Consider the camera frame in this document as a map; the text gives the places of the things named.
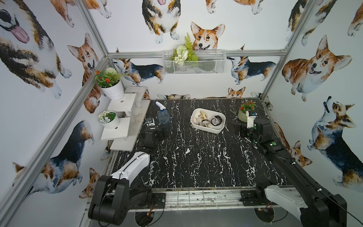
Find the pink white watch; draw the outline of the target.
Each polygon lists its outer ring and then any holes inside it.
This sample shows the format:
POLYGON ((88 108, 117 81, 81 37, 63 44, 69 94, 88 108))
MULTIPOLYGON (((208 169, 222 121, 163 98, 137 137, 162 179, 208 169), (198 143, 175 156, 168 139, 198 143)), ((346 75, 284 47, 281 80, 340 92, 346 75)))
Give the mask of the pink white watch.
POLYGON ((194 118, 192 119, 192 122, 193 122, 193 124, 195 124, 195 125, 200 125, 201 120, 200 120, 198 117, 194 117, 194 118))

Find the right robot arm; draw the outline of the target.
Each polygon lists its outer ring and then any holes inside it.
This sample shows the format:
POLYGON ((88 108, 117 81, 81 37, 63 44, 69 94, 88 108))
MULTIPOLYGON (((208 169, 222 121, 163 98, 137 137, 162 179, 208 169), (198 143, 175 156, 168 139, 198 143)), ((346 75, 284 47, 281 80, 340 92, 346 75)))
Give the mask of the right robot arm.
POLYGON ((339 194, 331 194, 292 159, 288 148, 274 137, 274 129, 268 120, 248 117, 242 132, 254 150, 285 173, 300 195, 297 198, 272 184, 263 188, 268 201, 294 215, 304 227, 347 226, 346 200, 339 194))

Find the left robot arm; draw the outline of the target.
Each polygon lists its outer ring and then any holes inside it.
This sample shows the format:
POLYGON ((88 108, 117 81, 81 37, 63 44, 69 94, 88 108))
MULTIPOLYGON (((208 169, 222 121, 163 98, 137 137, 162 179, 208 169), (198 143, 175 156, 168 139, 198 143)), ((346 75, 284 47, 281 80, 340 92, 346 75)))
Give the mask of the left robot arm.
POLYGON ((165 207, 165 193, 154 193, 149 186, 130 186, 150 164, 167 134, 165 128, 148 126, 142 132, 140 145, 132 158, 116 172, 98 179, 88 210, 89 219, 97 221, 101 227, 119 226, 129 210, 165 207))

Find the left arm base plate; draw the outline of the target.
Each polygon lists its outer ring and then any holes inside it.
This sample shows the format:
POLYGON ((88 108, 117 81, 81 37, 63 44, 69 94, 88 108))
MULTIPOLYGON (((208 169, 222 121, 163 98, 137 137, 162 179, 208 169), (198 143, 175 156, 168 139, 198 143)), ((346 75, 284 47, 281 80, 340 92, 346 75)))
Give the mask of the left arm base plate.
POLYGON ((129 210, 163 208, 166 202, 166 193, 152 193, 143 198, 136 196, 129 199, 129 210))

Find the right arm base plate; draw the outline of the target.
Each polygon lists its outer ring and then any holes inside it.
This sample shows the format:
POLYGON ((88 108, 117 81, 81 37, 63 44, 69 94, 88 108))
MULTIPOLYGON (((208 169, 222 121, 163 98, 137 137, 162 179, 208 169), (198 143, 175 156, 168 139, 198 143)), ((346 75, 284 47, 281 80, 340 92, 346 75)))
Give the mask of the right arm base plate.
POLYGON ((244 204, 244 206, 267 206, 270 202, 263 189, 255 188, 250 190, 241 190, 240 191, 240 201, 244 204))

